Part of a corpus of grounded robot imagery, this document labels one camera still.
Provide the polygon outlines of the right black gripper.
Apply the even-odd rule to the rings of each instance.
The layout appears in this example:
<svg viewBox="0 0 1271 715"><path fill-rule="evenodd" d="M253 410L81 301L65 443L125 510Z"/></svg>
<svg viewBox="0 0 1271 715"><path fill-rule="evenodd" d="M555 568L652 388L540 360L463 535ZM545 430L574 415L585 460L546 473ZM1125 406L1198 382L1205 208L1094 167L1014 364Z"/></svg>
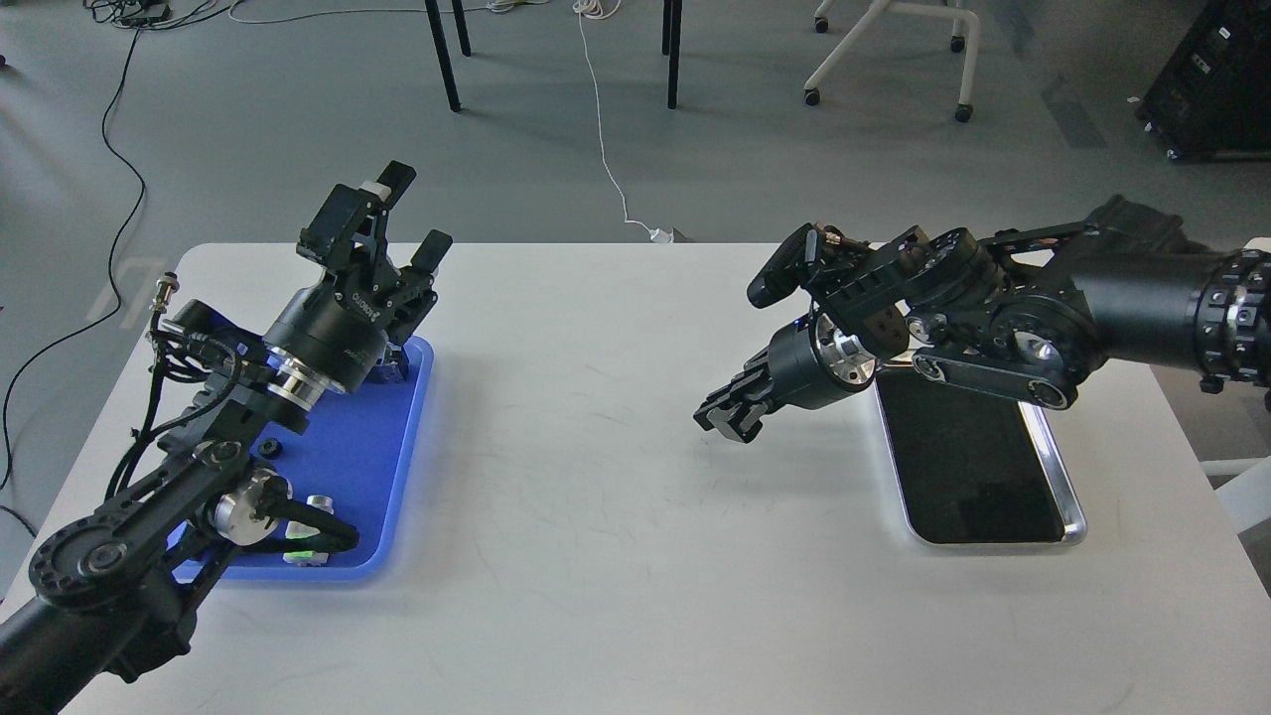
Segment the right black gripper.
<svg viewBox="0 0 1271 715"><path fill-rule="evenodd" d="M806 316L780 326L763 353L714 390L693 413L703 431L750 444L763 431L763 417L793 404L820 410L868 389L878 359L854 335L826 316Z"/></svg>

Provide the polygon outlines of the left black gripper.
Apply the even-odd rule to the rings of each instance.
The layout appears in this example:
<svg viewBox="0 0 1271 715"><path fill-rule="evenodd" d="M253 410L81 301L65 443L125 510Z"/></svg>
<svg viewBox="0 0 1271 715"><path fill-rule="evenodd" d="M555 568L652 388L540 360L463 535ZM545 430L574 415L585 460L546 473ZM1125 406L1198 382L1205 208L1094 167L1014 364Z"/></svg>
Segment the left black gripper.
<svg viewBox="0 0 1271 715"><path fill-rule="evenodd" d="M391 160L376 182L336 185L300 231L299 257L322 264L324 276L294 295L263 342L341 392L358 390L386 345L404 345L437 302L433 282L452 245L449 232L431 229L400 271L386 258L386 213L416 177Z"/></svg>

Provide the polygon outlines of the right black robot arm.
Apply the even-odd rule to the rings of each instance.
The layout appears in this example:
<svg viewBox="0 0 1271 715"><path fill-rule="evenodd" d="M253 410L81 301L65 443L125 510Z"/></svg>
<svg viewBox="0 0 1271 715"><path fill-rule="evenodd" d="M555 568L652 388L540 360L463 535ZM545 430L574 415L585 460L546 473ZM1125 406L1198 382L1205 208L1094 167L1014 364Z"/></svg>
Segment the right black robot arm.
<svg viewBox="0 0 1271 715"><path fill-rule="evenodd" d="M763 417L820 410L910 354L921 378L1066 410L1108 359L1199 373L1202 392L1268 385L1268 253L1190 240L1178 215L1112 196L1085 218L977 239L913 226L872 246L833 225L794 229L751 279L765 309L805 291L780 326L694 413L750 443Z"/></svg>

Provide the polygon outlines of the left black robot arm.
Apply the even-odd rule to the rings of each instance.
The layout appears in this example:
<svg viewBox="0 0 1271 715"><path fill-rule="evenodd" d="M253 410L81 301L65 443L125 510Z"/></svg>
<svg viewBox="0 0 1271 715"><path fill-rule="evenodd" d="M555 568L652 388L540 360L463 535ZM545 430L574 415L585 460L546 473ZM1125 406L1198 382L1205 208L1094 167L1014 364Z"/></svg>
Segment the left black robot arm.
<svg viewBox="0 0 1271 715"><path fill-rule="evenodd" d="M272 424L302 434L324 392L389 370L435 307L451 236L430 231L403 267L386 257L386 218L414 178L393 160L330 190L297 239L322 279L262 335L200 300L167 320L178 282L158 281L146 415L104 502L33 552L36 596L3 624L5 714L58 714L104 671L133 682L187 654L197 608L240 552L358 547L357 526L295 500L254 444Z"/></svg>

